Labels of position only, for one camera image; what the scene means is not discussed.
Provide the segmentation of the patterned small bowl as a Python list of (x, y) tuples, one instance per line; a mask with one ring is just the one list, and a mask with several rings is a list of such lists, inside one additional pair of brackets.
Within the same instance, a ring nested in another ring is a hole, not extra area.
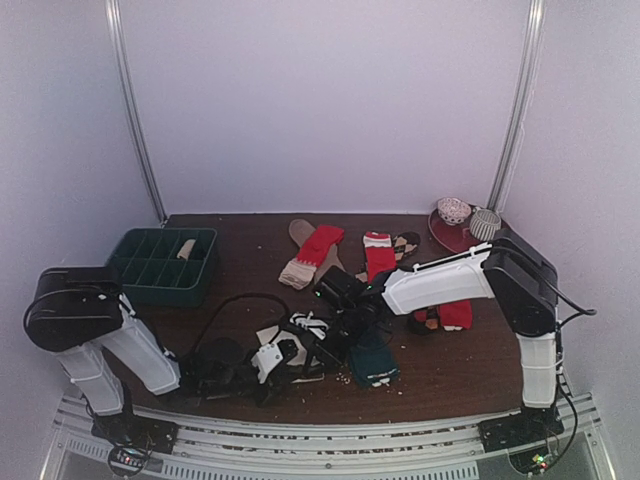
[(462, 224), (471, 214), (471, 206), (456, 197), (444, 197), (437, 202), (440, 218), (450, 226)]

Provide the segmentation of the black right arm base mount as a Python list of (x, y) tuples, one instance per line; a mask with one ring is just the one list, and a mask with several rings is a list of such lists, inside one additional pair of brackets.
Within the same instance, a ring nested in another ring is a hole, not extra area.
[(549, 435), (560, 435), (564, 425), (555, 407), (522, 407), (518, 413), (481, 421), (478, 431), (484, 451), (494, 452), (543, 441)]

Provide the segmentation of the red sock right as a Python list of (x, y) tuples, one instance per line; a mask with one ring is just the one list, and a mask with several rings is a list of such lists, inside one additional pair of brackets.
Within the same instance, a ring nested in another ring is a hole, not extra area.
[(406, 321), (408, 330), (417, 335), (429, 335), (438, 329), (447, 332), (468, 330), (473, 322), (470, 300), (426, 307), (411, 313)]

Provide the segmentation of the dark red round plate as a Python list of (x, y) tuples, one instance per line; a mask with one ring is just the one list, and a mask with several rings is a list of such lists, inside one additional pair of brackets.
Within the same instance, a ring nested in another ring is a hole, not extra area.
[(481, 243), (470, 231), (470, 220), (477, 210), (477, 206), (471, 204), (470, 209), (471, 214), (462, 223), (455, 225), (449, 225), (443, 219), (439, 208), (435, 208), (429, 216), (429, 233), (437, 243), (449, 252), (454, 254), (462, 253)]

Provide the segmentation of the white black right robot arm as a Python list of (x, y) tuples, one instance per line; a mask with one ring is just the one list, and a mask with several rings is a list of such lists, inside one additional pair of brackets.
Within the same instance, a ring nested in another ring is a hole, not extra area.
[(488, 242), (440, 260), (413, 267), (375, 269), (366, 282), (331, 267), (315, 293), (336, 311), (326, 326), (291, 320), (307, 351), (329, 364), (383, 315), (404, 316), (429, 307), (471, 299), (497, 302), (520, 348), (524, 411), (513, 419), (519, 440), (535, 440), (551, 424), (560, 367), (556, 317), (557, 271), (515, 232), (501, 230)]

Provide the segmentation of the right aluminium corner post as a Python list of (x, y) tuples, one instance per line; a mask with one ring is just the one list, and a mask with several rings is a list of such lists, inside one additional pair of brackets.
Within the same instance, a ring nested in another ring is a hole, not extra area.
[(525, 119), (533, 97), (543, 38), (546, 2), (531, 0), (509, 122), (487, 208), (501, 215), (515, 175), (525, 136)]

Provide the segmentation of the red cream sock left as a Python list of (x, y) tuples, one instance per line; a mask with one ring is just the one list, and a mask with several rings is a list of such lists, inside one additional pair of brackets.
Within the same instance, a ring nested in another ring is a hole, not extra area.
[(300, 246), (298, 254), (283, 268), (278, 281), (296, 290), (308, 286), (327, 259), (330, 249), (337, 246), (343, 237), (344, 230), (339, 227), (320, 225), (315, 228)]

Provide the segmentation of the dark teal sock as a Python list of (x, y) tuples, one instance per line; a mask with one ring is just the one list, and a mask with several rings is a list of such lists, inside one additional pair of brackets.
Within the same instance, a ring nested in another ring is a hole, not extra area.
[(363, 335), (350, 349), (348, 364), (361, 388), (381, 386), (395, 380), (400, 374), (387, 342), (375, 331)]

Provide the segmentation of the red sock middle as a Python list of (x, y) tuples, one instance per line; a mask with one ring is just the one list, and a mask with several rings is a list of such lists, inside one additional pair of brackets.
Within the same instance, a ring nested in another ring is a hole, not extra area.
[(363, 236), (367, 282), (371, 284), (381, 273), (397, 268), (393, 238), (388, 233), (366, 232)]

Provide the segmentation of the brown argyle sock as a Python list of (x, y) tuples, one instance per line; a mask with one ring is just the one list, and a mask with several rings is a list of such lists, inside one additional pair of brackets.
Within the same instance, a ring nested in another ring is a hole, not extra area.
[[(421, 244), (420, 235), (412, 231), (400, 233), (398, 235), (392, 236), (392, 238), (393, 238), (394, 250), (396, 254), (397, 265), (400, 261), (402, 261), (406, 257), (409, 257), (412, 254), (415, 254), (418, 247)], [(364, 267), (364, 270), (356, 274), (355, 277), (361, 282), (368, 283), (366, 266)]]

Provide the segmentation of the striped grey cup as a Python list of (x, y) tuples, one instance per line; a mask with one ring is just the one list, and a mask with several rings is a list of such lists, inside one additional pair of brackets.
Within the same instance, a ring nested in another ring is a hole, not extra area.
[(501, 227), (501, 217), (496, 212), (485, 208), (477, 208), (469, 224), (471, 235), (480, 242), (492, 240)]

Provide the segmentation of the green compartment organizer tray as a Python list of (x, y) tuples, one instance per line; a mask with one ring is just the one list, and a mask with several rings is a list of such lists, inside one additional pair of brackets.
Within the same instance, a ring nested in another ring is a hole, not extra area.
[[(190, 259), (177, 259), (191, 238), (196, 244)], [(121, 238), (106, 264), (115, 268), (134, 306), (196, 308), (214, 274), (217, 240), (212, 228), (136, 228)]]

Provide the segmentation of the cream brown striped sock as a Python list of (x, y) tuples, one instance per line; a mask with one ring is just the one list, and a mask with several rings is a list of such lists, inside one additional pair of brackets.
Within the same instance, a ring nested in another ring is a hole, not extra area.
[(308, 351), (294, 334), (277, 326), (256, 333), (260, 348), (251, 358), (260, 384), (281, 375), (292, 384), (318, 382), (325, 378), (322, 365), (313, 359), (305, 370)]

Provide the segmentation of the rolled beige sock in tray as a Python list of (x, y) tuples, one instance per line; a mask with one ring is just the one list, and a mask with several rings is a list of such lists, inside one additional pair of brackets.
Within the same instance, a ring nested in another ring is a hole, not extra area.
[(178, 252), (176, 253), (176, 258), (180, 260), (189, 260), (193, 249), (195, 247), (196, 240), (194, 238), (187, 239), (184, 241)]

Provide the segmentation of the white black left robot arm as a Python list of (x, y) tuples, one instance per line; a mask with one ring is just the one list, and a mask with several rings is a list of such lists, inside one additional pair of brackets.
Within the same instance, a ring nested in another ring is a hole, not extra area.
[(279, 375), (299, 352), (292, 339), (273, 340), (245, 354), (228, 338), (172, 353), (139, 317), (114, 268), (52, 267), (37, 282), (23, 317), (28, 338), (50, 352), (106, 429), (123, 444), (137, 442), (144, 424), (129, 408), (127, 387), (111, 370), (110, 353), (148, 392), (174, 405), (250, 396), (266, 403)]

